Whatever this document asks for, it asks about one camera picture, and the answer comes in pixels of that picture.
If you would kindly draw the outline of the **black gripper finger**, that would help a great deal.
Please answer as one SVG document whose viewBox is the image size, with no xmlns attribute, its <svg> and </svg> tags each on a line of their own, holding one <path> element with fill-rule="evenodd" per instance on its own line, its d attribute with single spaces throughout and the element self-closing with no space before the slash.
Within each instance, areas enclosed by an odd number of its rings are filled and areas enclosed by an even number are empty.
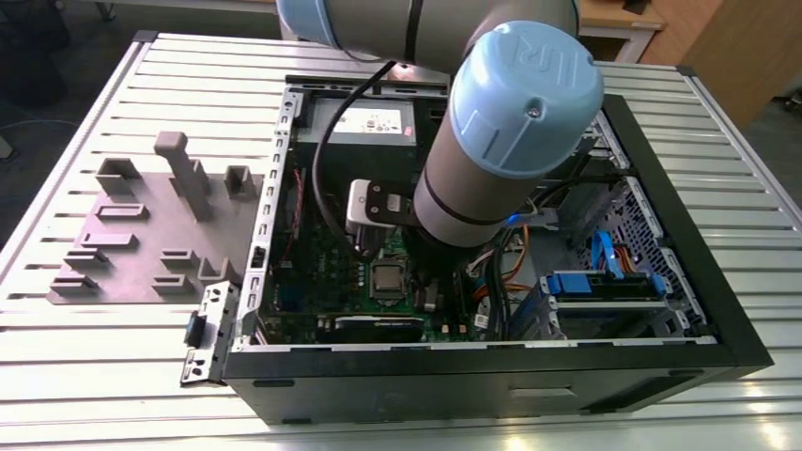
<svg viewBox="0 0 802 451">
<path fill-rule="evenodd" d="M 418 313 L 445 314 L 450 308 L 453 280 L 433 278 L 422 282 L 416 289 L 414 309 Z"/>
</svg>

